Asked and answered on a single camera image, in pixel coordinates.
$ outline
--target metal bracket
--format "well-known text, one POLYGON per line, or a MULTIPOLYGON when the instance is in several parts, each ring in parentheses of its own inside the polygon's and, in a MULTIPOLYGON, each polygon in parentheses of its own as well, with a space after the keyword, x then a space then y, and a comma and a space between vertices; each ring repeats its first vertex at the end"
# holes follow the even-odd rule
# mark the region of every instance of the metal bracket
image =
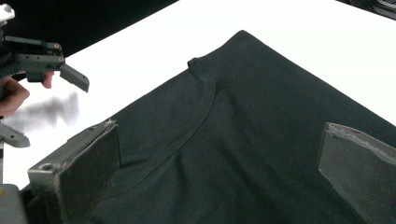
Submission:
POLYGON ((0 223, 28 224, 21 195, 15 185, 0 184, 0 223))
POLYGON ((0 123, 0 141, 5 141, 13 147, 29 147, 30 141, 23 133, 19 133, 0 123))
POLYGON ((396 148, 361 131, 327 123, 319 170, 369 223, 396 223, 396 148))
POLYGON ((8 52, 0 60, 0 77, 26 71, 29 82, 42 82, 40 76, 46 71, 61 71, 61 77, 88 91, 90 81, 77 70, 65 63, 62 46, 58 43, 47 43, 15 36, 5 36, 1 45, 8 52))
POLYGON ((30 188, 44 201, 49 223, 85 223, 119 167, 118 125, 105 121, 29 169, 30 188))

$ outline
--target white table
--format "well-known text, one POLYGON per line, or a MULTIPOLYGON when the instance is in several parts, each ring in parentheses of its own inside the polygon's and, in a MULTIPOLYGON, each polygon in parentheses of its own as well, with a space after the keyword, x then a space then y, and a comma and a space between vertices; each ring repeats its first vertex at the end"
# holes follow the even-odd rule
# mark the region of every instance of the white table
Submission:
POLYGON ((396 125, 396 21, 334 0, 181 0, 70 56, 89 93, 59 77, 5 123, 28 148, 5 146, 4 182, 23 188, 27 170, 74 134, 107 119, 187 68, 239 30, 396 125))

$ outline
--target black background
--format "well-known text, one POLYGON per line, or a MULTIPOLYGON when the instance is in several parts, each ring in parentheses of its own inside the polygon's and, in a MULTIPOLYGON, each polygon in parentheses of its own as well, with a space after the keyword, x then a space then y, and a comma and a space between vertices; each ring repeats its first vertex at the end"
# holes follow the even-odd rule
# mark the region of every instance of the black background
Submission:
POLYGON ((177 0, 7 0, 15 18, 6 35, 58 42, 64 56, 87 48, 177 0))

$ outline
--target blurred hand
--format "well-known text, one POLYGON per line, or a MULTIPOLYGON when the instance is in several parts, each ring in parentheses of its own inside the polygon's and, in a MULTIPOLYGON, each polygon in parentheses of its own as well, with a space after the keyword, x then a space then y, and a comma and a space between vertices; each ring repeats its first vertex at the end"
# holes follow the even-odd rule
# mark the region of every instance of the blurred hand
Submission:
MULTIPOLYGON (((47 89, 51 88, 53 72, 44 74, 43 86, 47 89)), ((0 101, 0 116, 7 116, 14 113, 29 97, 30 93, 17 80, 11 76, 4 77, 0 80, 3 86, 5 98, 0 101)))

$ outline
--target black t-shirt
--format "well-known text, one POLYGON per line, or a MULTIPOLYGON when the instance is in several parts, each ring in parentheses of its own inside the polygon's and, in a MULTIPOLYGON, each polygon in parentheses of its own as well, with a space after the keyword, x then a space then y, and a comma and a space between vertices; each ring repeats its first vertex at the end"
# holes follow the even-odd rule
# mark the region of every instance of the black t-shirt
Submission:
POLYGON ((325 122, 396 129, 241 31, 114 115, 121 169, 89 223, 364 223, 318 171, 325 122))

